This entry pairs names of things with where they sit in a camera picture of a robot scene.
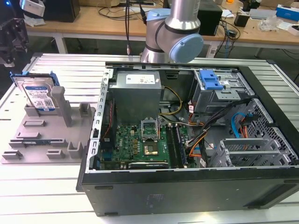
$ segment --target table leg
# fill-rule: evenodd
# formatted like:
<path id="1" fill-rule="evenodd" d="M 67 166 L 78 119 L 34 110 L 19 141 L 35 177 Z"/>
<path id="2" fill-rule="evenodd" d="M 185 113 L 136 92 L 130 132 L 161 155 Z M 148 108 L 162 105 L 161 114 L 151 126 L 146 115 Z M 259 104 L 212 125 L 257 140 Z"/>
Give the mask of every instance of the table leg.
<path id="1" fill-rule="evenodd" d="M 209 49 L 207 50 L 207 54 L 206 54 L 206 57 L 209 57 L 209 58 L 214 58 L 215 57 L 215 53 L 217 51 L 217 48 L 218 48 L 218 43 L 210 43 L 210 46 L 209 46 Z"/>
<path id="2" fill-rule="evenodd" d="M 55 36 L 56 45 L 60 54 L 67 54 L 65 40 L 62 35 Z"/>
<path id="3" fill-rule="evenodd" d="M 254 56 L 255 56 L 255 57 L 260 57 L 262 51 L 263 51 L 263 48 L 258 48 L 258 49 L 256 50 L 256 54 L 255 54 Z"/>

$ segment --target slotted aluminum surface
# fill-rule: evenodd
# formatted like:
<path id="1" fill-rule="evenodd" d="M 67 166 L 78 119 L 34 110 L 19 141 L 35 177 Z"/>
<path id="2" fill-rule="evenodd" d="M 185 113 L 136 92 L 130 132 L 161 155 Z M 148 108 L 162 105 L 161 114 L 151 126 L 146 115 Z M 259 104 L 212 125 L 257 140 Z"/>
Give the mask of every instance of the slotted aluminum surface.
<path id="1" fill-rule="evenodd" d="M 53 71 L 65 87 L 65 98 L 73 104 L 82 101 L 96 105 L 105 62 L 139 62 L 138 56 L 44 54 L 32 67 L 32 73 Z M 215 66 L 248 66 L 278 106 L 299 130 L 299 89 L 277 66 L 265 60 L 198 58 L 191 63 Z"/>
<path id="2" fill-rule="evenodd" d="M 65 98 L 72 105 L 90 102 L 96 106 L 105 62 L 138 62 L 139 57 L 44 54 L 26 69 L 32 73 L 54 71 L 66 88 Z M 268 92 L 299 128 L 299 96 L 297 89 L 284 82 L 286 77 L 266 61 L 241 59 L 196 59 L 204 65 L 249 66 Z M 26 101 L 13 85 L 0 100 L 0 153 L 8 146 L 25 112 Z M 219 211 L 147 216 L 97 217 L 84 193 L 75 186 L 79 165 L 1 165 L 0 210 L 1 223 L 299 223 L 299 193 L 268 210 Z"/>

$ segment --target white box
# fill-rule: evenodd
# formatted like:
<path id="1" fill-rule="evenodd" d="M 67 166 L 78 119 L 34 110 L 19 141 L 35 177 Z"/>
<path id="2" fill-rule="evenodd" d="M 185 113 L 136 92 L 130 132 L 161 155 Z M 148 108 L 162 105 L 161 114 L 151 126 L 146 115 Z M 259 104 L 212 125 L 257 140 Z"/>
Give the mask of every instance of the white box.
<path id="1" fill-rule="evenodd" d="M 45 5 L 40 0 L 38 1 L 38 3 L 31 0 L 20 0 L 20 6 L 24 11 L 41 17 L 43 17 L 43 14 L 45 12 Z"/>
<path id="2" fill-rule="evenodd" d="M 299 29 L 299 25 L 293 25 L 293 26 L 288 28 L 288 32 L 290 32 L 291 34 L 293 34 L 295 36 L 299 36 L 299 30 L 295 29 L 293 27 L 298 27 L 298 29 Z"/>

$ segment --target sticker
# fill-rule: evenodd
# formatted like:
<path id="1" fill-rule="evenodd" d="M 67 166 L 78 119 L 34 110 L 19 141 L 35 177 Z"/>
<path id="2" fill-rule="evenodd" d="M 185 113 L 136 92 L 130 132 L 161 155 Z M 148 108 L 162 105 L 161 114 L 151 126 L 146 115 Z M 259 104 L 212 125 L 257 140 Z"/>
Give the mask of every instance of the sticker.
<path id="1" fill-rule="evenodd" d="M 220 81 L 220 84 L 221 85 L 229 85 L 229 82 L 228 81 Z"/>
<path id="2" fill-rule="evenodd" d="M 55 109 L 52 98 L 49 97 L 45 86 L 26 86 L 25 91 L 34 107 L 42 111 L 53 111 Z"/>
<path id="3" fill-rule="evenodd" d="M 206 167 L 206 162 L 201 158 L 200 161 L 201 165 L 205 168 Z"/>
<path id="4" fill-rule="evenodd" d="M 214 149 L 214 144 L 213 143 L 209 144 L 209 147 L 207 149 Z"/>
<path id="5" fill-rule="evenodd" d="M 155 84 L 154 75 L 126 75 L 126 84 Z"/>
<path id="6" fill-rule="evenodd" d="M 23 143 L 24 143 L 24 144 L 33 144 L 33 145 L 35 145 L 35 144 L 36 144 L 36 142 L 35 142 L 35 141 L 24 141 Z"/>
<path id="7" fill-rule="evenodd" d="M 194 106 L 193 105 L 189 105 L 189 112 L 194 113 Z"/>

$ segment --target black side panel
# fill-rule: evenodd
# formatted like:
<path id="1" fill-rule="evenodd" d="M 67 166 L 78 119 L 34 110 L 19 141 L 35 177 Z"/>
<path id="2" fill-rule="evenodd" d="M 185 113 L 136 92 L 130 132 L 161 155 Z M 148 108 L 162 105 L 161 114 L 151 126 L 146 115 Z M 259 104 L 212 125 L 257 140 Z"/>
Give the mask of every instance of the black side panel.
<path id="1" fill-rule="evenodd" d="M 89 200 L 93 202 L 95 213 L 105 216 L 250 209 L 245 206 L 252 200 L 263 199 L 264 195 L 281 184 L 283 185 L 282 180 L 256 179 L 124 183 L 113 184 L 113 187 L 103 185 L 107 188 L 91 184 L 83 185 L 83 188 Z M 281 201 L 299 188 L 293 184 L 290 184 L 290 187 L 291 189 L 283 188 L 271 201 L 277 203 L 276 198 Z"/>
<path id="2" fill-rule="evenodd" d="M 258 98 L 272 117 L 275 125 L 281 130 L 282 134 L 287 138 L 288 142 L 299 155 L 299 132 L 291 121 L 287 118 L 285 113 L 279 108 L 274 99 L 266 91 L 257 77 L 252 73 L 248 67 L 239 67 L 243 77 L 251 86 L 253 91 L 257 94 Z"/>

